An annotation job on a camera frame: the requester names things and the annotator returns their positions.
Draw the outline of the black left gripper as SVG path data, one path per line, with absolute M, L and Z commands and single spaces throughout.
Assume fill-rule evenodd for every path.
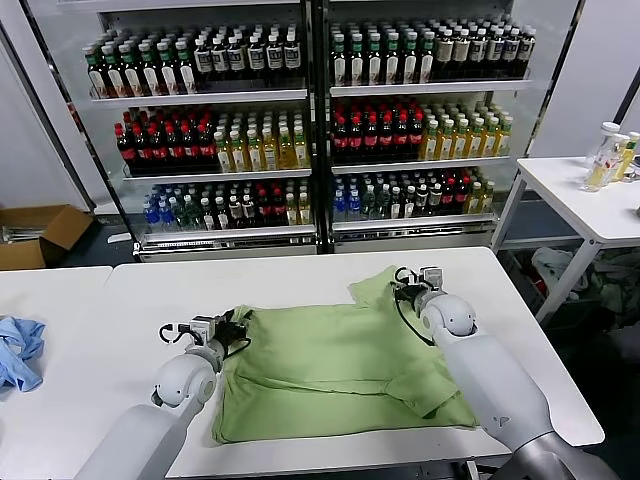
M 236 342 L 242 341 L 247 336 L 247 328 L 234 322 L 234 310 L 228 310 L 216 316 L 214 327 L 214 339 L 217 340 L 225 351 Z

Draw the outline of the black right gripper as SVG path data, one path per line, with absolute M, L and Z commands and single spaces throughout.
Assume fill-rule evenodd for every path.
M 403 277 L 403 283 L 398 284 L 391 282 L 390 287 L 393 291 L 394 302 L 400 305 L 402 302 L 407 303 L 410 307 L 419 307 L 423 296 L 426 294 L 426 287 L 417 285 L 419 278 L 414 272 L 408 272 Z

